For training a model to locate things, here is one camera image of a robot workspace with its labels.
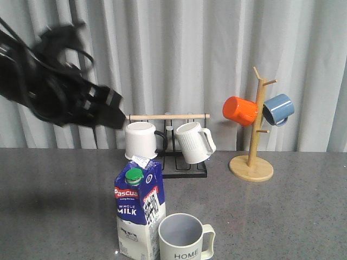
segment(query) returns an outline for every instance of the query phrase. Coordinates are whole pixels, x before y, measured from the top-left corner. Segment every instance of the round wooden base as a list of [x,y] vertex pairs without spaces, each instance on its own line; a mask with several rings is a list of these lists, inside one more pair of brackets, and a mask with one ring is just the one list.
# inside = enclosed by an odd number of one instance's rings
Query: round wooden base
[[234,157],[230,163],[230,170],[238,177],[249,181],[265,181],[272,177],[272,165],[259,157],[255,158],[253,167],[247,165],[248,155]]

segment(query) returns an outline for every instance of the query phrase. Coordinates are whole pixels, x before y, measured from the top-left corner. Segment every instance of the whole milk carton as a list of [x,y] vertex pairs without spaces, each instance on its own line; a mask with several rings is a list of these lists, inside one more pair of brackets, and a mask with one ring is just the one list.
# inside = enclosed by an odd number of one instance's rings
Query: whole milk carton
[[166,216],[162,164],[133,158],[114,181],[120,252],[135,260],[159,256],[158,227]]

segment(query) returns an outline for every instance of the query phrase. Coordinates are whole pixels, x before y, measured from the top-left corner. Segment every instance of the gray countertop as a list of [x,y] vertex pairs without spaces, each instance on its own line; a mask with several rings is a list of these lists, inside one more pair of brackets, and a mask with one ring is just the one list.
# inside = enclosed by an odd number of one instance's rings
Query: gray countertop
[[[164,180],[167,214],[214,227],[212,259],[347,259],[347,153],[259,152],[274,167],[261,183],[231,173],[240,154]],[[0,149],[0,259],[128,259],[113,194],[126,163],[122,150]]]

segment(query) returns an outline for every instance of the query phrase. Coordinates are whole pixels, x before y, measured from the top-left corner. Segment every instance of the black handle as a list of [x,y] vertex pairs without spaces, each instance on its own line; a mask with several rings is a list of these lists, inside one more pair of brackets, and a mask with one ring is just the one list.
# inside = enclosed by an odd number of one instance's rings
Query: black handle
[[163,149],[156,149],[156,150],[155,150],[155,153],[157,153],[157,154],[164,153],[165,150],[168,148],[168,137],[167,137],[163,132],[158,131],[158,130],[155,130],[155,131],[154,131],[154,134],[159,135],[160,137],[162,137],[162,138],[163,138],[163,141],[164,141],[164,143],[163,143]]

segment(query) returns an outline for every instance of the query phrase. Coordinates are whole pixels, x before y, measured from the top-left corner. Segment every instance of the black metal mug rack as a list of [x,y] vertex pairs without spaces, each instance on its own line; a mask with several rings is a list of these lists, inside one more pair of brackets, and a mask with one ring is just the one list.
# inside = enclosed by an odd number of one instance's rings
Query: black metal mug rack
[[[164,131],[163,133],[168,137],[171,132],[171,143],[172,143],[172,151],[166,151],[159,153],[156,160],[162,162],[162,170],[163,170],[163,178],[164,179],[176,179],[176,178],[206,178],[207,177],[207,168],[205,161],[199,162],[198,164],[187,164],[183,159],[183,154],[180,150],[176,148],[176,138],[175,138],[175,129],[173,126],[173,120],[186,120],[189,122],[192,120],[202,119],[203,127],[206,128],[207,119],[210,118],[209,114],[183,114],[183,115],[171,115],[166,113],[165,115],[129,115],[126,119],[131,124],[132,121],[147,121],[149,120],[164,120]],[[165,163],[167,160],[174,160],[175,170],[174,173],[165,173]]]

